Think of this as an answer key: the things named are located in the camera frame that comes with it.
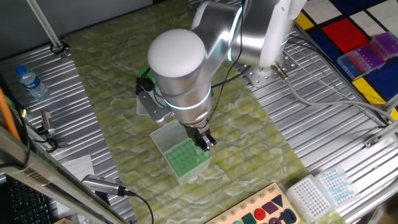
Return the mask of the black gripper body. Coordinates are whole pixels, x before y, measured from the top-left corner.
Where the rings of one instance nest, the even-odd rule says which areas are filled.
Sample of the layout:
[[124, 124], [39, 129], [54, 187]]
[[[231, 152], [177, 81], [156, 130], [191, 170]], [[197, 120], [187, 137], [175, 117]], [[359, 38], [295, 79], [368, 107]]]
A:
[[210, 133], [210, 125], [207, 119], [195, 124], [182, 123], [182, 126], [185, 128], [188, 137], [202, 137]]

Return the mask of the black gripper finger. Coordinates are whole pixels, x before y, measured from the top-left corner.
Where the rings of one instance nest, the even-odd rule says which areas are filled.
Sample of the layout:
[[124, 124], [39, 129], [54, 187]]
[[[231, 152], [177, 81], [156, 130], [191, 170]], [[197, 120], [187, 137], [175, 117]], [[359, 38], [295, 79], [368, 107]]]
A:
[[193, 140], [194, 144], [198, 146], [202, 151], [206, 151], [206, 142], [200, 134], [193, 134], [190, 138]]
[[202, 140], [204, 142], [204, 149], [211, 149], [215, 144], [217, 144], [216, 140], [211, 135], [210, 130], [207, 130], [205, 133], [203, 133]]

